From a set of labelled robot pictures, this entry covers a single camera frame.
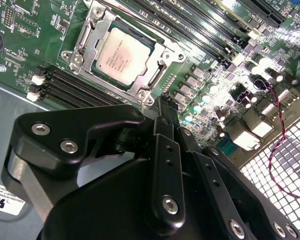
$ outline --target integrated circuit chip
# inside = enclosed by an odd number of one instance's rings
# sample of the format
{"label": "integrated circuit chip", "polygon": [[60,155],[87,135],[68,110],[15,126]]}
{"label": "integrated circuit chip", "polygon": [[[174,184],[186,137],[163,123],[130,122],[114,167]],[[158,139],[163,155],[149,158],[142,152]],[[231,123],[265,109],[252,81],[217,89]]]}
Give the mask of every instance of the integrated circuit chip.
{"label": "integrated circuit chip", "polygon": [[130,85],[138,75],[146,71],[149,54],[150,48],[118,28],[113,28],[98,56],[96,68],[109,77]]}

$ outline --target green circuit board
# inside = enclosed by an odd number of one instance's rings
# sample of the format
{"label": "green circuit board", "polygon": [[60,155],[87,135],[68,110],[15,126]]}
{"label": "green circuit board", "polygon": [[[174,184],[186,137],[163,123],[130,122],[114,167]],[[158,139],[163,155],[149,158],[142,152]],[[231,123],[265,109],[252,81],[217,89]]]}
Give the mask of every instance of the green circuit board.
{"label": "green circuit board", "polygon": [[[189,11],[187,8],[182,8],[185,2],[178,5],[178,0],[167,1],[175,5],[175,12],[178,16],[184,19],[193,19],[197,23],[203,21],[198,18],[198,15]],[[171,96],[180,89],[180,84],[183,83],[189,73],[192,72],[194,66],[199,67],[207,73],[204,78],[203,85],[197,87],[196,93],[190,95],[190,100],[180,108],[179,119],[182,125],[190,129],[196,136],[198,143],[201,145],[213,144],[221,148],[227,147],[231,144],[229,136],[219,138],[216,132],[216,116],[215,110],[221,109],[223,112],[229,111],[224,124],[226,125],[232,118],[241,117],[245,114],[247,109],[238,103],[227,104],[232,99],[230,92],[238,83],[244,85],[248,90],[253,92],[258,101],[252,106],[258,108],[258,103],[267,98],[263,91],[257,91],[254,88],[253,78],[247,76],[247,70],[244,69],[244,63],[253,61],[256,54],[262,54],[272,60],[272,68],[282,75],[290,74],[296,75],[298,59],[300,58],[300,5],[292,4],[288,0],[269,0],[267,1],[275,10],[277,10],[285,21],[280,24],[280,27],[273,27],[263,21],[257,14],[251,11],[241,1],[223,0],[221,1],[232,12],[224,10],[217,1],[214,3],[224,15],[232,19],[232,24],[225,21],[220,16],[215,14],[216,9],[209,7],[204,0],[191,0],[196,6],[205,11],[211,16],[215,15],[215,19],[223,25],[229,32],[236,34],[242,39],[248,39],[248,32],[253,32],[236,19],[239,16],[248,25],[252,23],[255,25],[254,31],[257,34],[254,37],[254,44],[258,45],[258,52],[245,52],[242,47],[234,44],[223,37],[221,31],[211,30],[210,33],[214,36],[207,38],[208,35],[203,34],[200,46],[205,45],[212,53],[224,56],[229,62],[232,58],[225,55],[219,47],[219,42],[229,45],[238,54],[243,54],[244,59],[234,71],[228,71],[220,62],[217,61],[209,52],[205,52],[199,47],[195,46],[188,36],[191,36],[195,31],[192,28],[185,27],[182,21],[174,22],[174,29],[164,24],[156,16],[147,14],[150,10],[142,7],[142,4],[152,6],[158,5],[157,1],[142,0],[118,0],[116,3],[128,8],[133,13],[147,19],[149,22],[157,25],[161,31],[178,39],[183,46],[185,52],[185,60],[183,63],[172,63],[164,75],[161,77],[158,84],[151,91],[151,96],[155,99],[163,92],[169,92]],[[28,93],[34,75],[36,66],[41,65],[48,67],[50,65],[56,66],[64,72],[73,75],[73,71],[69,65],[62,59],[61,52],[65,50],[72,50],[78,40],[78,36],[83,27],[84,21],[87,17],[89,8],[83,0],[0,0],[0,34],[4,40],[4,48],[0,51],[0,65],[5,66],[5,71],[0,71],[0,82],[3,82],[19,91],[24,95]],[[134,20],[130,19],[124,13],[118,10],[113,10],[118,15],[128,20],[132,25],[140,27],[144,32],[149,33],[148,29],[140,26]],[[234,27],[241,25],[246,27],[246,32]],[[182,29],[186,34],[180,34],[176,29]],[[157,40],[160,39],[155,35],[151,35]],[[102,90],[104,93],[120,100],[123,103],[134,104],[137,107],[142,107],[136,103],[130,102],[124,97],[109,91],[104,85],[97,84],[90,81],[86,77],[75,75],[78,81],[84,81],[92,88]],[[208,84],[214,83],[218,86],[218,92],[211,95],[212,101],[207,104],[203,103],[200,98],[200,93],[208,92]],[[290,89],[291,83],[281,83],[285,88]],[[52,105],[56,109],[64,109],[65,107],[57,102],[49,99],[43,99],[44,102]],[[201,112],[196,113],[192,109],[192,104],[198,102],[201,106]],[[192,121],[186,122],[184,115],[190,113]],[[229,154],[236,149],[235,145],[228,146],[226,150]]]}

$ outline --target black mounting arm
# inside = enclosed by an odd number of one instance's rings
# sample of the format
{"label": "black mounting arm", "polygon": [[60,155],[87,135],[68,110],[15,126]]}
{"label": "black mounting arm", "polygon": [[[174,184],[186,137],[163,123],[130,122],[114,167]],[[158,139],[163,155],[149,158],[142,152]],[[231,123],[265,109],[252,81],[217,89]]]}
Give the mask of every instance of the black mounting arm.
{"label": "black mounting arm", "polygon": [[[44,221],[40,240],[293,240],[300,233],[214,146],[201,150],[166,94],[131,105],[28,113],[2,180]],[[80,167],[134,159],[78,187]]]}

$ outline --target dimm slot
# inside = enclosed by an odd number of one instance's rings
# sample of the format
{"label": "dimm slot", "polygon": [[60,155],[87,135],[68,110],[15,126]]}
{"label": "dimm slot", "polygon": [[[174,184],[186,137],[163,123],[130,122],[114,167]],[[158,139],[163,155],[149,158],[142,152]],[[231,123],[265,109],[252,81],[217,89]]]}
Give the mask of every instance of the dimm slot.
{"label": "dimm slot", "polygon": [[139,5],[141,9],[147,10],[153,18],[160,19],[160,21],[162,21],[170,29],[176,30],[176,32],[178,32],[182,38],[195,45],[201,51],[208,53],[211,57],[215,58],[219,62],[221,62],[220,59],[224,59],[222,55],[220,55],[202,40],[198,39],[197,37],[194,37],[194,39],[188,37],[187,32],[185,32],[184,29],[180,28],[180,26],[176,25],[175,22],[169,19],[166,15],[156,14],[157,10],[153,6],[149,5],[148,3],[144,3],[143,0],[135,0],[135,2],[137,2],[134,3],[135,5]]}
{"label": "dimm slot", "polygon": [[204,28],[201,24],[198,22],[194,22],[194,24],[186,21],[183,19],[182,15],[184,14],[179,8],[175,7],[173,9],[170,9],[164,5],[156,3],[160,8],[164,9],[169,15],[176,18],[179,22],[183,23],[188,29],[193,29],[197,33],[200,33],[204,38],[209,40],[216,48],[219,48],[220,50],[224,51],[226,54],[232,53],[232,48],[226,44],[224,44],[223,41],[221,41],[219,38],[217,38],[214,34],[211,34],[206,28]]}
{"label": "dimm slot", "polygon": [[220,32],[225,36],[228,40],[238,43],[240,41],[240,37],[236,34],[231,33],[227,28],[221,25],[218,21],[214,19],[214,17],[204,9],[200,8],[200,5],[192,0],[178,0],[179,3],[183,4],[185,9],[188,9],[189,12],[192,12],[197,18],[203,19],[205,22],[210,24],[216,31]]}
{"label": "dimm slot", "polygon": [[247,30],[242,25],[240,25],[238,22],[235,22],[232,18],[230,18],[228,15],[222,12],[222,10],[219,9],[216,5],[211,3],[209,0],[203,0],[203,1],[204,4],[207,5],[215,14],[219,15],[224,21],[232,25],[232,27],[241,31],[242,33],[247,33]]}

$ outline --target electrolytic capacitor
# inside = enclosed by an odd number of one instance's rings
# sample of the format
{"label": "electrolytic capacitor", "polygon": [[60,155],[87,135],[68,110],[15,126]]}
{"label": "electrolytic capacitor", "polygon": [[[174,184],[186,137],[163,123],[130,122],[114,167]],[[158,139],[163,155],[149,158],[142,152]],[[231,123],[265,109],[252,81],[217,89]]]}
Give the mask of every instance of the electrolytic capacitor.
{"label": "electrolytic capacitor", "polygon": [[223,138],[226,134],[221,126],[216,126],[216,132],[218,133],[220,138]]}
{"label": "electrolytic capacitor", "polygon": [[252,75],[261,74],[263,72],[263,70],[254,63],[249,64],[248,70]]}
{"label": "electrolytic capacitor", "polygon": [[271,68],[269,68],[267,72],[269,73],[270,77],[272,77],[277,82],[281,82],[284,79],[284,77],[280,73]]}
{"label": "electrolytic capacitor", "polygon": [[250,102],[255,103],[258,99],[257,97],[252,93],[248,93],[247,98],[250,100]]}
{"label": "electrolytic capacitor", "polygon": [[192,109],[193,109],[193,112],[196,113],[196,114],[200,113],[201,110],[202,110],[202,108],[201,108],[201,106],[200,106],[200,104],[198,102],[194,102],[192,104]]}
{"label": "electrolytic capacitor", "polygon": [[216,94],[218,92],[218,86],[213,82],[209,83],[207,88],[209,89],[210,94]]}
{"label": "electrolytic capacitor", "polygon": [[201,98],[202,102],[205,104],[208,104],[211,102],[211,96],[206,92],[201,93],[200,98]]}
{"label": "electrolytic capacitor", "polygon": [[215,111],[216,116],[220,121],[224,121],[226,118],[220,110]]}
{"label": "electrolytic capacitor", "polygon": [[187,122],[187,123],[191,123],[192,122],[192,115],[190,112],[186,112],[183,114],[183,117],[184,117],[184,120]]}
{"label": "electrolytic capacitor", "polygon": [[286,75],[284,78],[286,81],[288,81],[292,85],[297,85],[299,83],[299,81],[295,77],[293,77],[291,74]]}
{"label": "electrolytic capacitor", "polygon": [[251,107],[251,103],[249,102],[249,100],[246,97],[241,101],[241,103],[246,109]]}
{"label": "electrolytic capacitor", "polygon": [[272,64],[272,60],[270,58],[259,55],[255,58],[255,62],[259,64],[261,68],[268,68]]}

